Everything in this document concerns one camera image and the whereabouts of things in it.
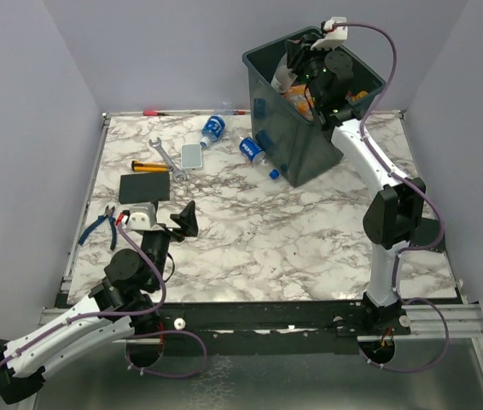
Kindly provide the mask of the large orange label bottle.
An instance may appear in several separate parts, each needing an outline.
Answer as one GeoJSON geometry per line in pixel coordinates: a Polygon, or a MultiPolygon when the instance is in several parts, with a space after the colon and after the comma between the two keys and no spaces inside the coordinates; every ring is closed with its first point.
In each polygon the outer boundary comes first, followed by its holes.
{"type": "Polygon", "coordinates": [[[305,85],[293,85],[283,96],[306,119],[313,120],[313,102],[305,85]]]}

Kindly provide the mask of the pepsi bottle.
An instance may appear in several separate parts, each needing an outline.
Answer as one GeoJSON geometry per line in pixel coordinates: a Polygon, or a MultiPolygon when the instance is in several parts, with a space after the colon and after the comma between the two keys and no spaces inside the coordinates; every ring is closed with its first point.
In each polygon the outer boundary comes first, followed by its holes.
{"type": "Polygon", "coordinates": [[[253,167],[259,169],[268,178],[276,180],[280,177],[279,171],[267,162],[265,151],[254,139],[243,138],[239,143],[239,150],[249,159],[253,167]]]}

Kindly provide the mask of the orange juice bottle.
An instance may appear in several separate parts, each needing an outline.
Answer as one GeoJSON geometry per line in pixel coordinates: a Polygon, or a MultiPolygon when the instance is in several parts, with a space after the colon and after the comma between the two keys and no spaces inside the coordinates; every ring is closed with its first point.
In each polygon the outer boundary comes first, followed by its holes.
{"type": "Polygon", "coordinates": [[[360,91],[358,94],[351,95],[351,101],[357,102],[359,100],[366,98],[368,95],[369,93],[367,91],[360,91]]]}

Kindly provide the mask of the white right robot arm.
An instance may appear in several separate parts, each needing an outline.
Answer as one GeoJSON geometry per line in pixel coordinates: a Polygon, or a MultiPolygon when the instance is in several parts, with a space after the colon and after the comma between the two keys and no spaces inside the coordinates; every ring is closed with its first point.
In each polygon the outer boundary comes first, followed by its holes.
{"type": "Polygon", "coordinates": [[[364,116],[373,97],[354,99],[352,93],[357,80],[370,78],[367,68],[339,41],[317,33],[289,39],[285,49],[288,71],[304,81],[310,94],[314,119],[351,161],[372,197],[363,217],[373,254],[360,323],[368,333],[379,334],[401,314],[399,251],[409,245],[421,222],[426,186],[395,167],[366,129],[364,116]]]}

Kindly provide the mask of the red label water bottle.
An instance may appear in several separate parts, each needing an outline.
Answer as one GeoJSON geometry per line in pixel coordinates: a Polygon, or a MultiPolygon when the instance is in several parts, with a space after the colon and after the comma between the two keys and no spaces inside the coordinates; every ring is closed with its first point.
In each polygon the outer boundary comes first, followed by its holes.
{"type": "Polygon", "coordinates": [[[279,94],[287,93],[297,79],[298,75],[287,65],[288,55],[284,54],[278,62],[276,71],[271,80],[271,86],[279,94]]]}

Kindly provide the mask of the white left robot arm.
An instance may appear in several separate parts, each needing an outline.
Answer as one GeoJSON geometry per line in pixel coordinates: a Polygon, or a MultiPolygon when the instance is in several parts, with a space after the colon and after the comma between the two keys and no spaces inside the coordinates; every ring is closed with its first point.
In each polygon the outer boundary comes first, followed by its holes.
{"type": "Polygon", "coordinates": [[[15,404],[36,394],[54,370],[100,344],[123,337],[147,337],[163,330],[159,310],[167,290],[163,272],[172,242],[196,237],[195,202],[171,214],[173,227],[156,219],[156,204],[135,205],[116,214],[106,208],[116,249],[103,279],[48,324],[15,340],[0,339],[0,397],[15,404]]]}

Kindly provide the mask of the blue label bottle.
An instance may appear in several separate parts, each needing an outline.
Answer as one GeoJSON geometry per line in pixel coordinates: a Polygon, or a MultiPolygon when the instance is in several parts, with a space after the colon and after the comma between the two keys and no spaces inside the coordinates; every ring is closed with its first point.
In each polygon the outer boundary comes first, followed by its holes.
{"type": "Polygon", "coordinates": [[[200,146],[207,148],[216,143],[221,137],[225,129],[224,119],[218,115],[212,115],[201,130],[200,146]]]}

